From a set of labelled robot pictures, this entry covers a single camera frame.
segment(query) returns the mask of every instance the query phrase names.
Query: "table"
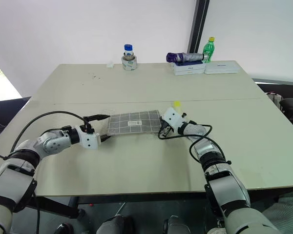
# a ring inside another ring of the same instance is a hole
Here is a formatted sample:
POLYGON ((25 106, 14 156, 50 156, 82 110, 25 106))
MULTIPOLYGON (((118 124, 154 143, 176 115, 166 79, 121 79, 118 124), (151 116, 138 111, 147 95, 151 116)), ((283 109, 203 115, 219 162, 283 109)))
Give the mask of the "table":
MULTIPOLYGON (((180 100, 188 118, 211 124, 211 136, 249 190, 293 187, 293 126, 241 70, 238 74, 174 76, 169 64, 60 65, 0 135, 0 154, 39 114, 67 110, 81 116, 158 109, 180 100)), ((80 124, 65 115, 44 117, 20 142, 52 127, 80 124)), ((106 122, 93 122, 104 132, 106 122)), ((38 196, 150 195, 204 191, 205 178, 186 139, 156 134, 115 136, 96 151, 74 145, 45 158, 36 171, 38 196)))

